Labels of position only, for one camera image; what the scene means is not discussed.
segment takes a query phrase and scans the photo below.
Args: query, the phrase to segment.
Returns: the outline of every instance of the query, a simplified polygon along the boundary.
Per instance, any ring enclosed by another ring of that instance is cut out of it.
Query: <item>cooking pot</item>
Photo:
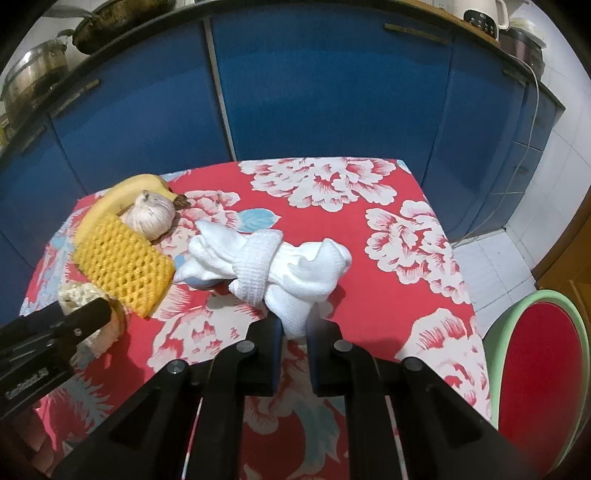
[[[68,73],[66,45],[54,38],[29,50],[9,70],[0,100],[10,126],[17,129],[42,101],[51,85]]]
[[[542,48],[521,30],[510,28],[499,35],[501,48],[528,64],[538,80],[544,73],[544,56]]]
[[[58,36],[71,35],[72,44],[82,53],[93,54],[121,34],[152,18],[170,12],[176,0],[110,0],[86,18],[75,30],[62,30]]]

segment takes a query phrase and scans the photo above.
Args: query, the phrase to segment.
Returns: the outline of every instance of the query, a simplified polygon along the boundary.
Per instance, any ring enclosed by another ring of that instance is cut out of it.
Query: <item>power cord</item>
[[[519,171],[519,168],[521,167],[521,164],[525,160],[525,156],[528,154],[528,152],[530,150],[531,136],[532,136],[532,134],[534,132],[534,124],[535,124],[536,117],[538,116],[538,105],[540,104],[540,85],[538,84],[538,78],[535,76],[535,73],[534,73],[533,69],[526,62],[524,62],[521,59],[518,59],[514,55],[511,55],[511,54],[509,54],[509,55],[511,57],[513,57],[514,59],[519,60],[523,65],[525,65],[526,67],[528,67],[529,70],[530,70],[530,72],[531,72],[531,74],[533,75],[534,81],[535,81],[535,110],[534,110],[534,118],[531,121],[530,136],[527,139],[527,148],[525,149],[525,153],[523,154],[523,157],[521,157],[521,160],[517,164],[517,166],[515,168],[515,171],[513,172],[513,175],[511,176],[511,179],[510,179],[509,183],[507,184],[507,188],[505,189],[505,191],[503,192],[503,194],[501,196],[501,201],[499,202],[499,205],[496,206],[496,208],[491,212],[491,214],[488,217],[486,217],[485,220],[483,220],[482,222],[480,222],[472,230],[470,230],[462,238],[460,238],[457,242],[455,242],[452,245],[452,248],[456,247],[459,243],[463,242],[468,236],[470,236],[471,234],[473,234],[474,232],[476,232],[482,225],[484,225],[486,222],[488,222],[488,220],[491,219],[491,217],[496,213],[496,211],[499,209],[499,207],[501,207],[501,203],[503,203],[503,200],[505,199],[505,196],[509,193],[509,189],[511,187],[511,183],[513,183],[513,179],[515,178],[515,175],[517,175],[517,172]]]

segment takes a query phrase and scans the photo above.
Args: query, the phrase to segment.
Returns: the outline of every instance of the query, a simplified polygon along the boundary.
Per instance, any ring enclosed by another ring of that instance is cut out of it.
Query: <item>blue cabinet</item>
[[[535,83],[528,83],[525,89],[523,107],[519,115],[517,130],[513,140],[527,145],[530,137],[531,122],[534,119],[535,112]],[[535,116],[534,129],[531,134],[531,147],[543,150],[550,137],[550,131],[554,126],[554,120],[558,108],[556,104],[542,90],[540,90],[540,100],[538,103],[538,113]]]
[[[525,192],[542,157],[540,150],[531,147],[527,150],[527,155],[524,157],[525,150],[526,146],[523,144],[516,142],[511,144],[499,176],[491,188],[491,193],[503,193],[505,191]],[[513,178],[513,181],[507,190],[511,178]]]
[[[231,160],[201,21],[100,65],[56,102],[51,116],[89,192],[138,173]]]
[[[302,4],[216,16],[212,32],[240,160],[400,158],[423,178],[445,98],[447,31],[369,8]]]
[[[33,268],[0,233],[0,327],[18,317],[22,300],[27,292],[29,280],[33,276]]]
[[[474,235],[503,228],[513,215],[542,156],[541,151],[530,147],[524,157],[526,149],[526,145],[517,142],[511,143],[505,162],[491,188],[491,193],[487,195],[478,215],[470,225],[469,230],[473,231]]]
[[[523,198],[523,193],[491,193],[486,196],[482,208],[470,225],[474,235],[492,232],[503,228]]]
[[[497,56],[454,39],[446,104],[423,191],[450,240],[467,234],[501,169],[524,98]]]
[[[48,119],[23,132],[9,149],[0,165],[0,231],[34,267],[86,192]]]

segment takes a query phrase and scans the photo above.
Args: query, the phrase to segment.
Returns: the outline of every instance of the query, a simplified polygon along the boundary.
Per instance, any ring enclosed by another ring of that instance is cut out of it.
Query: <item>banana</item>
[[[86,215],[78,226],[78,230],[76,231],[73,240],[74,246],[77,247],[80,245],[82,239],[90,230],[92,230],[99,218],[106,213],[119,215],[134,203],[142,190],[156,192],[165,196],[174,202],[175,207],[186,206],[184,204],[186,197],[171,192],[168,189],[168,184],[161,177],[150,173],[135,175],[111,187],[102,198],[90,207],[90,210],[86,212]]]

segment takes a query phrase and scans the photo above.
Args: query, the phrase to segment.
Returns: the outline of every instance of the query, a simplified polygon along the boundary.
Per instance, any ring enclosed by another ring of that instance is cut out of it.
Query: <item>table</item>
[[[402,161],[282,158],[163,177],[191,203],[157,247],[177,267],[186,259],[197,219],[241,232],[277,228],[295,245],[332,238],[349,249],[353,264],[320,306],[323,315],[374,356],[422,358],[490,418],[485,356],[466,285]],[[72,237],[103,193],[80,200],[51,239],[22,314],[55,301],[64,279],[85,279],[70,261]],[[151,318],[130,315],[127,332],[106,354],[96,360],[82,355],[75,376],[43,399],[38,412],[57,455],[68,454],[169,360],[208,360],[243,339],[264,314],[221,288],[173,285]],[[278,394],[246,399],[241,479],[348,478],[343,398],[312,394],[305,344],[284,342],[283,357]]]

